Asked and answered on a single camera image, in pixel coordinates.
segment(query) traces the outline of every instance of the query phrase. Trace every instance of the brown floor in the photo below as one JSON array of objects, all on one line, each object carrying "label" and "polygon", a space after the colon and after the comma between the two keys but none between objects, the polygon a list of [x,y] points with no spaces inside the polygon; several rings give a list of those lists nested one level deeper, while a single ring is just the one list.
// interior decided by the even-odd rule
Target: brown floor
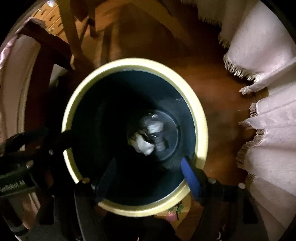
[{"label": "brown floor", "polygon": [[[238,122],[248,118],[249,106],[255,99],[242,96],[239,89],[245,86],[244,81],[225,70],[226,50],[218,44],[219,28],[199,21],[195,7],[174,0],[165,2],[170,13],[193,37],[193,50],[188,50],[151,16],[128,4],[96,14],[96,29],[103,30],[98,31],[96,39],[86,30],[83,52],[95,67],[120,58],[141,57],[158,61],[179,73],[195,91],[206,114],[209,149],[204,170],[207,176],[223,184],[243,182],[247,173],[236,166],[235,157],[254,132],[245,130]],[[66,40],[63,32],[59,36]],[[86,74],[75,71],[75,79],[67,82],[67,98]],[[201,211],[199,204],[192,202],[189,214],[177,228],[181,239],[189,240],[192,236]]]}]

